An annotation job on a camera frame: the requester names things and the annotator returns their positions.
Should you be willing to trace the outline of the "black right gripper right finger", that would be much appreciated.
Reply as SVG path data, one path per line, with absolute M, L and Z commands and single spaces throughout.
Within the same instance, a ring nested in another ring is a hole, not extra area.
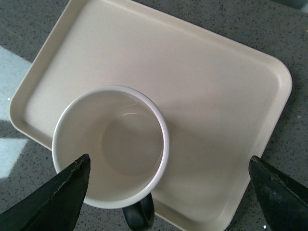
M 248 167 L 257 200 L 273 231 L 308 229 L 308 189 L 261 158 L 252 156 Z

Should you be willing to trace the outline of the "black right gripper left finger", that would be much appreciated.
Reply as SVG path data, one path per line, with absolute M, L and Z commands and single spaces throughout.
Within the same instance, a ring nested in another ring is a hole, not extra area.
M 0 215 L 2 231 L 72 231 L 90 178 L 88 154 Z

